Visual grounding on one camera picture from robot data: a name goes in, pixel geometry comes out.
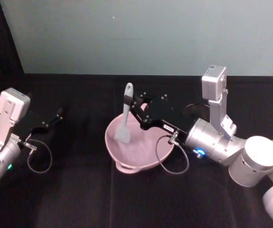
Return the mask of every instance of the black tablecloth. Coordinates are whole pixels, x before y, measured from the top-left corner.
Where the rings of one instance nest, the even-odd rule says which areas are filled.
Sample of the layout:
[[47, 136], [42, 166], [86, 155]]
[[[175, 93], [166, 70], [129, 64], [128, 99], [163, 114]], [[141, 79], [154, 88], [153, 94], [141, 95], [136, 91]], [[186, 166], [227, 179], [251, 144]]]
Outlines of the black tablecloth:
[[[203, 102], [196, 76], [0, 76], [0, 92], [32, 92], [30, 110], [40, 116], [66, 107], [64, 121], [44, 137], [53, 152], [52, 169], [30, 172], [23, 150], [0, 180], [0, 227], [273, 228], [262, 203], [273, 185], [268, 178], [243, 188], [227, 168], [192, 155], [189, 171], [179, 176], [161, 167], [118, 172], [104, 133], [122, 112], [127, 82], [139, 93], [168, 94], [177, 107]], [[273, 139], [273, 77], [235, 76], [227, 83], [227, 113], [238, 126], [236, 135]], [[184, 157], [176, 149], [165, 165], [179, 171]]]

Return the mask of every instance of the spatula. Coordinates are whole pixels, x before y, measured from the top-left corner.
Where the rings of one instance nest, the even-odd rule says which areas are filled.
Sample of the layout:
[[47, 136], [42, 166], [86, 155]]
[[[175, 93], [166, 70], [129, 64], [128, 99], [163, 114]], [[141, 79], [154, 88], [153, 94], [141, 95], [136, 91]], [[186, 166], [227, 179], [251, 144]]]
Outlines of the spatula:
[[[133, 85], [132, 83], [127, 83], [125, 88], [124, 96], [127, 95], [129, 97], [133, 96]], [[130, 132], [127, 128], [127, 119], [129, 114], [130, 106], [124, 104], [123, 107], [123, 120], [122, 123], [117, 127], [114, 139], [122, 142], [122, 143], [129, 143], [130, 142]]]

